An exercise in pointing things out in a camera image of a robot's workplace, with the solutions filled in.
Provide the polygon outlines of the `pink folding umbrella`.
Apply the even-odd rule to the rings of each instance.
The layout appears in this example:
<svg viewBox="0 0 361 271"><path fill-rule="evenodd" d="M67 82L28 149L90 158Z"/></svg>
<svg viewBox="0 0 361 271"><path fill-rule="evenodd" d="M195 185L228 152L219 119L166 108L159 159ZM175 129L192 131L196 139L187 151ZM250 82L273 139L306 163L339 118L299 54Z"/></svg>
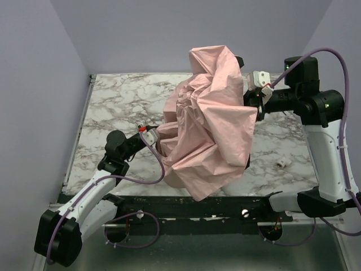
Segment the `pink folding umbrella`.
<svg viewBox="0 0 361 271"><path fill-rule="evenodd" d="M165 182L201 201L242 177L252 148L257 109L243 103L243 78L227 46L189 52L192 76L165 102L156 145Z"/></svg>

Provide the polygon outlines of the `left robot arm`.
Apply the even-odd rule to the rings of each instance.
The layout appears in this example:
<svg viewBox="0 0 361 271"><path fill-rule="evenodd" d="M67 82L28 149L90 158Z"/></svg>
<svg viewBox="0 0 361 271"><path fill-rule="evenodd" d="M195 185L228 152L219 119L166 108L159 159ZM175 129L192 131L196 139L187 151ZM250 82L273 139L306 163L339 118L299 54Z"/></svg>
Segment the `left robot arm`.
<svg viewBox="0 0 361 271"><path fill-rule="evenodd" d="M117 213L108 202L109 192L126 175L130 159L157 142L159 134L150 126L139 128L130 138L114 130L107 135L104 156L90 181L56 211L46 210L40 217L34 251L49 264L70 266L79 255L83 241Z"/></svg>

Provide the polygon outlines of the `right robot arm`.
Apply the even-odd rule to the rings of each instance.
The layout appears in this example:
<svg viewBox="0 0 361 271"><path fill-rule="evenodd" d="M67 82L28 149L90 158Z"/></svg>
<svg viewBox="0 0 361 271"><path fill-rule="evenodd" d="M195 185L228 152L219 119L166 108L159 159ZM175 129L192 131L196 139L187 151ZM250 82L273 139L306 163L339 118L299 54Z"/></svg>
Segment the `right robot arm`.
<svg viewBox="0 0 361 271"><path fill-rule="evenodd" d="M257 121L267 113L292 111L301 119L317 186L295 193L268 196L275 212L302 212L308 217L333 217L360 205L360 191L350 168L346 147L346 108L336 90L320 91L318 60L295 56L284 61L287 88L275 90L270 74L253 71L248 75L244 103L258 110Z"/></svg>

